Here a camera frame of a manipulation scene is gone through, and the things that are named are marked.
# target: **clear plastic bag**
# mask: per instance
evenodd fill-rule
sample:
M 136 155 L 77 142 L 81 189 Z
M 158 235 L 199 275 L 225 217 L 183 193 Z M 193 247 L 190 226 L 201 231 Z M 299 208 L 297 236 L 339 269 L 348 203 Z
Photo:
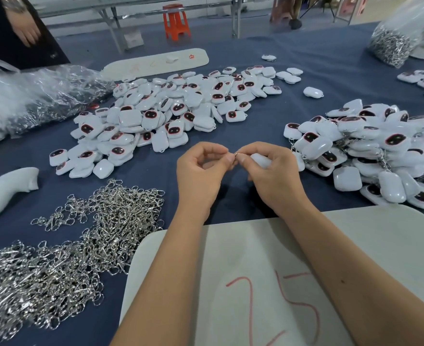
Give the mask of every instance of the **clear plastic bag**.
M 114 82 L 79 65 L 19 72 L 0 61 L 0 134 L 19 136 L 51 121 L 61 121 L 112 94 Z
M 372 34 L 368 48 L 383 62 L 401 67 L 424 40 L 424 0 L 407 0 Z

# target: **blue tablecloth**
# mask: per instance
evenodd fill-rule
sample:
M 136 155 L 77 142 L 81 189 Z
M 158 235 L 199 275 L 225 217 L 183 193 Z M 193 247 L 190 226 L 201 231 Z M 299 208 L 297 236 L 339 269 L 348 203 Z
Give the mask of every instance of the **blue tablecloth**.
M 391 68 L 365 50 L 373 24 L 328 29 L 323 31 L 279 34 L 272 37 L 254 37 L 229 40 L 205 46 L 210 62 L 195 69 L 207 74 L 213 69 L 235 66 L 238 70 L 255 65 L 273 65 L 276 71 L 297 67 L 304 71 L 300 83 L 288 85 L 275 79 L 283 93 L 252 101 L 247 120 L 228 124 L 226 121 L 212 133 L 191 131 L 190 142 L 163 154 L 151 147 L 135 150 L 134 158 L 116 168 L 112 177 L 122 179 L 126 186 L 158 188 L 166 192 L 161 218 L 166 228 L 177 206 L 178 191 L 175 176 L 176 160 L 198 141 L 223 144 L 230 151 L 254 142 L 265 141 L 288 145 L 283 137 L 284 124 L 301 123 L 315 115 L 340 108 L 345 102 L 362 98 L 364 104 L 397 104 L 411 115 L 424 114 L 423 89 L 400 82 L 396 76 L 405 70 L 424 69 L 424 61 L 409 59 L 401 69 Z M 275 63 L 261 60 L 261 55 L 277 56 Z M 307 98 L 302 91 L 312 86 L 324 91 L 324 98 Z M 44 232 L 43 227 L 31 226 L 39 216 L 48 217 L 56 207 L 63 205 L 71 193 L 88 197 L 105 184 L 92 175 L 86 179 L 70 179 L 55 175 L 48 164 L 48 154 L 59 148 L 71 148 L 75 140 L 69 135 L 75 128 L 71 121 L 43 127 L 23 138 L 0 143 L 0 175 L 18 167 L 40 169 L 40 190 L 18 194 L 0 214 L 0 249 L 20 239 L 27 245 L 42 240 L 60 244 L 77 240 L 85 226 L 61 227 L 57 232 Z M 259 200 L 255 188 L 246 180 L 240 167 L 228 173 L 208 223 L 223 223 L 260 219 L 274 216 Z M 369 206 L 359 192 L 342 193 L 333 187 L 331 178 L 322 178 L 302 172 L 301 179 L 310 200 L 321 211 Z M 23 328 L 4 345 L 24 346 L 106 346 L 117 329 L 126 276 L 102 275 L 105 300 L 99 307 L 88 305 L 77 317 L 64 321 L 56 331 L 35 327 Z

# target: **bag of metal clasps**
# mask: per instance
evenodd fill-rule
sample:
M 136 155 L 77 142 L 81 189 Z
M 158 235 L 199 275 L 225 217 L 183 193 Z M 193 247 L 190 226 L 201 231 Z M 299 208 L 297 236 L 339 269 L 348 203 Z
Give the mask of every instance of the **bag of metal clasps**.
M 374 30 L 368 48 L 383 62 L 401 67 L 424 46 L 424 0 L 407 0 Z

